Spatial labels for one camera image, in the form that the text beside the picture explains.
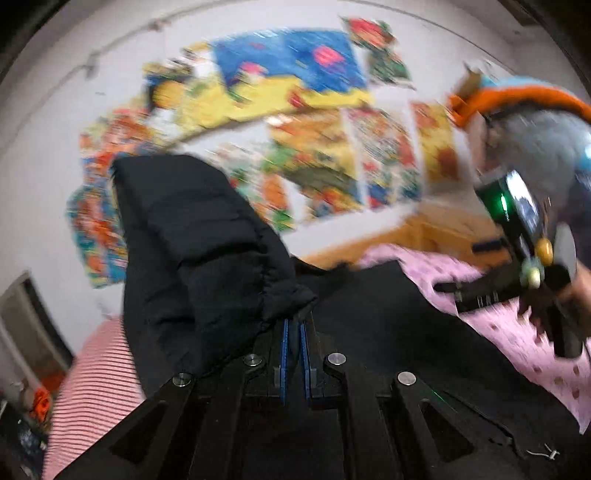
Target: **wooden furniture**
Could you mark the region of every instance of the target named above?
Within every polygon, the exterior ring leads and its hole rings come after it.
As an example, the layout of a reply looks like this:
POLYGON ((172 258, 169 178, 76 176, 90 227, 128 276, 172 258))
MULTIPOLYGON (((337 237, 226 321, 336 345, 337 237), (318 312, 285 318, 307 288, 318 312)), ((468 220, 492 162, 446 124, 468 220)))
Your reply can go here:
POLYGON ((488 217, 423 203, 416 215, 409 217, 395 229, 338 245, 309 255, 303 260, 320 268, 330 268, 341 262, 355 263, 373 245, 396 244, 414 250, 450 255, 487 270, 508 261, 508 252, 475 255, 472 253, 472 244, 501 235, 502 231, 488 217))

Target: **pink blanket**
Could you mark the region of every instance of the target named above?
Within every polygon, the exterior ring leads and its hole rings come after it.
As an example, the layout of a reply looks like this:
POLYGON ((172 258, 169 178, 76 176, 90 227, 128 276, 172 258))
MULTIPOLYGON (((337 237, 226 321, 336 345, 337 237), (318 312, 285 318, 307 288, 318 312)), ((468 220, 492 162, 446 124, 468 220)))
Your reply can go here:
MULTIPOLYGON (((431 305, 451 315, 457 315, 453 298, 435 292, 433 284, 480 276, 474 267, 447 255, 417 252, 397 245, 372 247, 359 264, 367 268, 388 260, 400 260, 406 276, 431 305)), ((525 378, 558 398, 579 422, 581 433, 587 429, 591 420, 591 369, 585 354, 577 360, 558 359, 545 335, 536 343, 535 328, 527 320, 517 319, 517 301, 458 316, 494 343, 525 378)))

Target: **black puffer jacket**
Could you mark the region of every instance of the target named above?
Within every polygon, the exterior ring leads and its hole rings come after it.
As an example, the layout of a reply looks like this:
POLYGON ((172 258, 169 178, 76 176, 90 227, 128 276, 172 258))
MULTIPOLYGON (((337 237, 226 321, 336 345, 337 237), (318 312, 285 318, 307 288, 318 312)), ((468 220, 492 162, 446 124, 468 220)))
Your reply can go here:
POLYGON ((147 396, 207 375, 309 307, 275 232, 219 170, 188 155, 115 161, 129 251, 124 325, 147 396))

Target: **ceiling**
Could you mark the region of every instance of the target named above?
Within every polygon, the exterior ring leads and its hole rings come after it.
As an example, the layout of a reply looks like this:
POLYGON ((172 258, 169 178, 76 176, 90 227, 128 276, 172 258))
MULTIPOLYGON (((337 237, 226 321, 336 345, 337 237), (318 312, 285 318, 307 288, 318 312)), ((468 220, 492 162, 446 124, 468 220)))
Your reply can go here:
POLYGON ((46 50, 78 22, 110 1, 17 0, 0 5, 2 91, 8 91, 46 50))
POLYGON ((523 27, 498 0, 449 0, 464 9, 480 23, 490 28, 509 43, 539 40, 547 37, 539 25, 523 27))

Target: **poster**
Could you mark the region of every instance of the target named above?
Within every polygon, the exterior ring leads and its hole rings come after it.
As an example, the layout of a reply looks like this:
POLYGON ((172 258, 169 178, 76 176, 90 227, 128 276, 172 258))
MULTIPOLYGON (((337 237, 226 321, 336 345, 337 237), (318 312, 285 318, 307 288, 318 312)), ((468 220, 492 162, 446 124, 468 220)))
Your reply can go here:
POLYGON ((371 101, 342 32, 265 31, 222 39, 212 48, 233 101, 231 120, 371 101))
POLYGON ((281 177, 261 172, 268 150, 268 144, 223 144, 209 152, 206 161, 226 174, 230 185, 271 227, 291 230, 294 222, 281 177))
POLYGON ((232 102, 221 85, 208 43, 184 48, 164 64, 144 65, 144 82, 147 124, 160 147, 228 121, 232 102))
POLYGON ((347 35, 332 30, 263 31, 197 43, 144 66, 147 125, 154 143, 230 121, 371 101, 347 35))
POLYGON ((92 184, 110 176, 113 160, 125 155, 153 153, 152 132, 146 126, 145 96, 100 117, 80 134, 84 182, 92 184))
POLYGON ((108 182, 84 185, 74 192, 67 215, 92 286, 125 281, 127 250, 108 182))
POLYGON ((420 175, 408 132, 394 112, 349 110, 354 135, 363 148, 363 176, 369 206, 379 209, 401 200, 419 200, 420 175))
POLYGON ((394 51, 396 38, 386 22, 345 18, 349 37, 364 50, 369 77, 373 82, 412 87, 408 68, 394 51))
POLYGON ((281 114, 268 123, 274 143, 263 171, 299 187, 309 218, 361 208, 355 157, 338 110, 281 114))
POLYGON ((453 142, 452 124, 440 103, 411 104, 423 152, 427 180, 459 180, 458 159, 453 142))

